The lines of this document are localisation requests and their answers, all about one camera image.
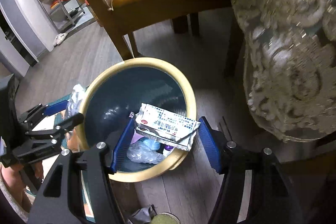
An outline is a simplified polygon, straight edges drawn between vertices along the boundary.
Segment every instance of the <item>blue gripper pad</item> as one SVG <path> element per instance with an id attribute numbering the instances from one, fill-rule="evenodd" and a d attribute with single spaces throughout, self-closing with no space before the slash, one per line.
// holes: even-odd
<path id="1" fill-rule="evenodd" d="M 202 141 L 205 153 L 207 154 L 211 167 L 218 173 L 223 174 L 223 153 L 224 145 L 227 140 L 224 133 L 213 130 L 207 119 L 202 116 L 198 120 L 201 124 L 198 128 L 198 134 Z"/>
<path id="2" fill-rule="evenodd" d="M 134 130 L 135 130 L 135 122 L 134 119 L 131 118 L 127 126 L 125 127 L 123 133 L 121 134 L 117 145 L 113 149 L 113 158 L 110 168 L 114 173 L 118 171 L 122 162 L 124 161 L 127 149 L 134 135 Z"/>
<path id="3" fill-rule="evenodd" d="M 54 115 L 58 112 L 61 112 L 62 110 L 65 110 L 67 107 L 68 101 L 67 100 L 63 100 L 61 102 L 57 102 L 53 105 L 50 105 L 48 107 L 45 108 L 44 110 L 44 115 L 45 116 L 51 116 Z"/>

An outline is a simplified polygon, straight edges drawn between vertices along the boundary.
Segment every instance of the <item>trash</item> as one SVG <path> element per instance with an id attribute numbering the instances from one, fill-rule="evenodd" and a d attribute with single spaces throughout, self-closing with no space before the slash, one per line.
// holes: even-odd
<path id="1" fill-rule="evenodd" d="M 157 141 L 154 141 L 150 138 L 143 137 L 141 140 L 145 145 L 147 145 L 151 150 L 157 151 L 160 149 L 161 144 Z"/>
<path id="2" fill-rule="evenodd" d="M 151 205 L 146 208 L 141 208 L 133 213 L 129 219 L 126 221 L 126 224 L 145 224 L 149 223 L 153 217 L 156 216 L 154 206 Z"/>
<path id="3" fill-rule="evenodd" d="M 85 88 L 83 88 L 80 84 L 73 87 L 71 97 L 65 111 L 64 120 L 79 112 L 79 107 L 82 103 L 84 95 Z"/>
<path id="4" fill-rule="evenodd" d="M 162 151 L 162 154 L 165 156 L 165 157 L 168 157 L 170 155 L 171 152 L 173 152 L 174 150 L 174 147 L 173 146 L 170 146 L 170 145 L 165 145 L 163 151 Z"/>
<path id="5" fill-rule="evenodd" d="M 131 161 L 146 164 L 158 164 L 166 158 L 164 155 L 151 150 L 142 141 L 131 144 L 126 154 Z"/>
<path id="6" fill-rule="evenodd" d="M 191 118 L 144 103 L 135 122 L 138 134 L 185 151 L 190 151 L 200 125 Z"/>
<path id="7" fill-rule="evenodd" d="M 138 134 L 134 129 L 134 135 L 133 135 L 133 138 L 131 140 L 131 144 L 135 143 L 136 141 L 140 140 L 141 138 L 143 138 L 143 136 Z"/>

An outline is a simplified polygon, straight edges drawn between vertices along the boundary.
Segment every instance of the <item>trash can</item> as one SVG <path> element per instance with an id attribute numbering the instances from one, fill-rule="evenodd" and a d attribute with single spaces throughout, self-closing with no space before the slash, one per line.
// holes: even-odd
<path id="1" fill-rule="evenodd" d="M 134 58 L 105 70 L 86 91 L 79 110 L 85 119 L 76 128 L 80 148 L 86 150 L 125 128 L 130 112 L 137 113 L 141 103 L 196 119 L 194 92 L 181 71 L 160 59 Z M 121 182 L 147 180 L 175 169 L 186 155 L 175 148 L 157 165 L 126 157 L 120 171 L 109 177 Z"/>

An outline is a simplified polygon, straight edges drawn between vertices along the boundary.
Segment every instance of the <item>cloth on floor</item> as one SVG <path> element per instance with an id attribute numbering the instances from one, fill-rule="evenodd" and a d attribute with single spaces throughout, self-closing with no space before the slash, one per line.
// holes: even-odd
<path id="1" fill-rule="evenodd" d="M 141 208 L 133 213 L 129 219 L 126 221 L 126 224 L 144 224 L 149 223 L 157 213 L 154 210 L 154 206 L 150 205 L 146 208 Z"/>
<path id="2" fill-rule="evenodd" d="M 53 46 L 55 47 L 56 45 L 61 44 L 67 37 L 67 33 L 60 33 L 56 35 L 55 40 L 53 42 Z"/>

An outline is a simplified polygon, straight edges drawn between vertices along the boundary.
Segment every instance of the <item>paper label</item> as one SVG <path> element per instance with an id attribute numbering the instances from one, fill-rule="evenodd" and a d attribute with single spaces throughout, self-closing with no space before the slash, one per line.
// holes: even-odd
<path id="1" fill-rule="evenodd" d="M 136 121 L 137 123 L 172 135 L 176 139 L 188 136 L 199 125 L 199 122 L 193 119 L 149 104 L 146 104 L 143 115 L 139 115 Z"/>

